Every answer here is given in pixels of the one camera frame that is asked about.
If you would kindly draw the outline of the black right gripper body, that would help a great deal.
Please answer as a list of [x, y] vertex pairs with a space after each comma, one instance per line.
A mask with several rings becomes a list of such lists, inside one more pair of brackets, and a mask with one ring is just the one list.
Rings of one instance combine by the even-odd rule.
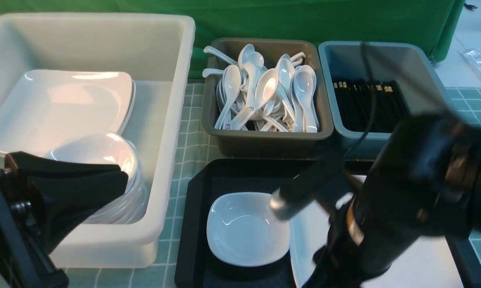
[[361, 288], [366, 281], [375, 279], [388, 271], [388, 267], [370, 273], [361, 268], [360, 247], [352, 240], [347, 220], [352, 215], [350, 200], [329, 217], [330, 228], [327, 242], [313, 254], [316, 264], [304, 288]]

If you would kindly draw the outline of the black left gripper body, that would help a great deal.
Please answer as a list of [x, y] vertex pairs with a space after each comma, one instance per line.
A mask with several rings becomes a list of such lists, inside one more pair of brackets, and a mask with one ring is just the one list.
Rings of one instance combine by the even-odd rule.
[[10, 288], [66, 288], [69, 278], [40, 243], [31, 211], [15, 177], [0, 169], [0, 275]]

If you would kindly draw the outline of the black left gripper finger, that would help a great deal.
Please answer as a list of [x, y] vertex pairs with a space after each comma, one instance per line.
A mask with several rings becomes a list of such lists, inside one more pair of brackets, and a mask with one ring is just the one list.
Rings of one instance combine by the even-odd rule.
[[116, 164], [58, 162], [26, 152], [6, 155], [20, 199], [40, 228], [44, 250], [52, 253], [77, 226], [110, 202], [124, 195], [128, 175]]

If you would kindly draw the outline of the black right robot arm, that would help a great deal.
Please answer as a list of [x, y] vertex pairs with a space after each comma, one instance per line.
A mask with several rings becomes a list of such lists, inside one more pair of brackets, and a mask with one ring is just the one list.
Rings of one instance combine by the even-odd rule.
[[481, 232], [481, 128], [450, 114], [402, 121], [363, 183], [312, 173], [329, 215], [306, 288], [359, 288], [386, 273], [420, 237]]

